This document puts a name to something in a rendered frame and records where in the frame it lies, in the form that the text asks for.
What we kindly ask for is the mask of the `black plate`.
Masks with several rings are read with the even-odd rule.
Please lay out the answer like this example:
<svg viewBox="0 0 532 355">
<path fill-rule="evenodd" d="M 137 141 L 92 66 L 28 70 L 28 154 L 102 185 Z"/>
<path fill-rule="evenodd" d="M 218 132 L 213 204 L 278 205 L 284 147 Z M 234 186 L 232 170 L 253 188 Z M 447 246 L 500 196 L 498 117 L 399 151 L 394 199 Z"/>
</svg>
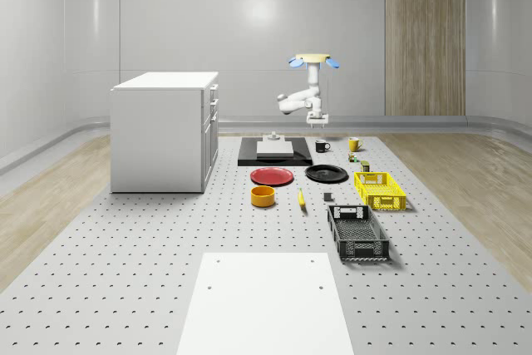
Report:
<svg viewBox="0 0 532 355">
<path fill-rule="evenodd" d="M 335 165 L 312 165 L 305 170 L 305 175 L 310 180 L 324 184 L 342 183 L 348 179 L 348 173 Z"/>
</svg>

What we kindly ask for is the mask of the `drone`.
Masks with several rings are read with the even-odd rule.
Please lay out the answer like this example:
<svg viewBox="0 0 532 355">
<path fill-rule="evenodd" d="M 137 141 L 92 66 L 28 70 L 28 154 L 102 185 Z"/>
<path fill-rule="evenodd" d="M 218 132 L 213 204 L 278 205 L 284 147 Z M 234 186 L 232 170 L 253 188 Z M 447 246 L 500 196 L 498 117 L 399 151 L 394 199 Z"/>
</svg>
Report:
<svg viewBox="0 0 532 355">
<path fill-rule="evenodd" d="M 303 64 L 309 63 L 326 63 L 332 68 L 340 67 L 340 64 L 337 61 L 333 60 L 329 54 L 322 53 L 297 54 L 295 57 L 292 57 L 288 61 L 288 64 L 293 68 L 297 68 L 302 66 Z"/>
</svg>

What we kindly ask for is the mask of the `red plate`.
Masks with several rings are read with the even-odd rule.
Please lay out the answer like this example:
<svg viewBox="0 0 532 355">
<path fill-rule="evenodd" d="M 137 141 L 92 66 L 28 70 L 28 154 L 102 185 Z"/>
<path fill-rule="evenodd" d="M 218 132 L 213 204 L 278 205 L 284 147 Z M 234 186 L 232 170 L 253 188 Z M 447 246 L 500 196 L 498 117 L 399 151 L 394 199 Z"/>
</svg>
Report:
<svg viewBox="0 0 532 355">
<path fill-rule="evenodd" d="M 293 181 L 293 173 L 284 168 L 264 167 L 253 170 L 250 179 L 257 185 L 281 186 Z"/>
</svg>

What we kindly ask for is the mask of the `yellow bowl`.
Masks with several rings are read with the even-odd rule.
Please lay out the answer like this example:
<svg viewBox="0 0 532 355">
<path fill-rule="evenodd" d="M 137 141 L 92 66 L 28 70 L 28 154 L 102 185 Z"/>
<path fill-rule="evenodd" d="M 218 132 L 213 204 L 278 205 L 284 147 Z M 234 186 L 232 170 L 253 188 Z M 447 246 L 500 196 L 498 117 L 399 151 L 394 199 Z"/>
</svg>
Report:
<svg viewBox="0 0 532 355">
<path fill-rule="evenodd" d="M 256 207 L 266 208 L 275 203 L 275 190 L 271 186 L 259 185 L 251 189 L 251 203 Z"/>
</svg>

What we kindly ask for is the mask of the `yellow basket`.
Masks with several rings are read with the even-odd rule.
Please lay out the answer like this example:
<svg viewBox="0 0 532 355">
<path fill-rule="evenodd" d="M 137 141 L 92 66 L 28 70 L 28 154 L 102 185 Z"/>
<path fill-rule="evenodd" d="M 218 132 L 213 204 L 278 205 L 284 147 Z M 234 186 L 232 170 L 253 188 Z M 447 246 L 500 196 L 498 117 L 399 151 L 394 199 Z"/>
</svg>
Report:
<svg viewBox="0 0 532 355">
<path fill-rule="evenodd" d="M 363 204 L 374 210 L 404 210 L 406 194 L 387 172 L 356 172 L 354 185 Z"/>
</svg>

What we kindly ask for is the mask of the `dark grey basket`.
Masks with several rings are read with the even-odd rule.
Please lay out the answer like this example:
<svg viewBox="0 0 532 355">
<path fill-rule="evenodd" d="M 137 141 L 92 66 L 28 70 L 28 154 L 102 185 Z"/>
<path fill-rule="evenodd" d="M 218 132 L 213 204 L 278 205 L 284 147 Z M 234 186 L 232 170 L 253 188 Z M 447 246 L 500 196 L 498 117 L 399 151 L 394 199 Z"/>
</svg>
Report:
<svg viewBox="0 0 532 355">
<path fill-rule="evenodd" d="M 367 205 L 329 205 L 328 223 L 341 259 L 388 259 L 389 238 Z"/>
</svg>

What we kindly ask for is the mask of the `white cabinet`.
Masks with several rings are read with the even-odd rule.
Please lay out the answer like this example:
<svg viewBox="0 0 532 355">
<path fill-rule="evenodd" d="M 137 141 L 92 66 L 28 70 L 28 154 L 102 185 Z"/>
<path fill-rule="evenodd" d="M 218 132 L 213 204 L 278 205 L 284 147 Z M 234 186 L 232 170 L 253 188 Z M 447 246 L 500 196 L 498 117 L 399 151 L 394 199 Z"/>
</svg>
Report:
<svg viewBox="0 0 532 355">
<path fill-rule="evenodd" d="M 147 72 L 111 90 L 111 191 L 204 192 L 218 152 L 218 75 Z"/>
</svg>

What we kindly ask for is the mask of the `white board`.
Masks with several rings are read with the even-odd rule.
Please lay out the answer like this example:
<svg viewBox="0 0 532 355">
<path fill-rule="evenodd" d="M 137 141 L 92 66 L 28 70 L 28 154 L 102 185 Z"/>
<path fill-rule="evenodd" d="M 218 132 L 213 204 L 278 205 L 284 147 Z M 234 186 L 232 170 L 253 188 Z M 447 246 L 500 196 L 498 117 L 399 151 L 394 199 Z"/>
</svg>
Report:
<svg viewBox="0 0 532 355">
<path fill-rule="evenodd" d="M 206 253 L 177 355 L 353 355 L 325 253 Z"/>
</svg>

